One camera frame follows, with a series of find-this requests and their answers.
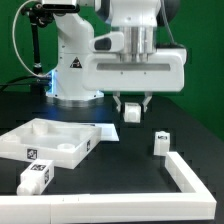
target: black label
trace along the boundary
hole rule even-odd
[[[80,63],[80,61],[79,61],[78,58],[76,58],[76,59],[72,62],[70,68],[82,68],[82,65],[81,65],[81,63]]]
[[[45,165],[38,165],[38,164],[35,164],[33,165],[33,167],[31,168],[31,170],[35,170],[35,171],[43,171],[45,169]]]
[[[49,181],[50,179],[50,175],[49,175],[49,170],[47,170],[44,174],[44,182],[45,184],[47,184],[47,182]]]
[[[167,137],[166,136],[158,136],[158,139],[167,140]]]
[[[87,152],[90,150],[90,140],[87,142]]]
[[[36,160],[37,159],[37,150],[36,149],[27,149],[27,159]]]

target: black cable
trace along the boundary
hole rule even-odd
[[[9,86],[32,85],[34,83],[16,83],[16,82],[23,81],[23,80],[26,80],[26,79],[33,79],[33,78],[37,79],[36,76],[28,75],[28,76],[21,76],[21,77],[12,79],[12,80],[8,81],[7,83],[4,83],[4,84],[0,83],[0,86],[1,86],[0,92],[3,92]],[[44,77],[44,78],[40,78],[40,80],[49,80],[49,78]]]

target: white tray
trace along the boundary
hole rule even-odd
[[[34,119],[0,137],[0,157],[74,169],[100,140],[97,126]]]

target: black tabletop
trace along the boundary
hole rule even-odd
[[[142,96],[123,96],[122,102],[142,102]],[[151,223],[224,223],[224,143],[167,98],[154,96],[140,124],[125,123],[111,96],[90,108],[64,108],[29,93],[0,94],[0,135],[34,119],[65,122],[114,123],[119,142],[100,142],[74,170],[55,168],[43,194],[108,194],[179,192],[153,156],[156,131],[171,134],[177,151],[217,200],[213,221]],[[0,195],[15,195],[28,163],[0,158]]]

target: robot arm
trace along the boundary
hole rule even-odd
[[[83,106],[102,98],[98,90],[117,95],[144,92],[146,111],[149,93],[180,91],[187,52],[173,44],[159,48],[156,43],[162,1],[39,0],[40,10],[54,14],[58,27],[58,65],[47,93],[50,101],[66,106],[78,101]],[[79,6],[94,7],[111,32],[94,38],[92,26],[76,14]]]

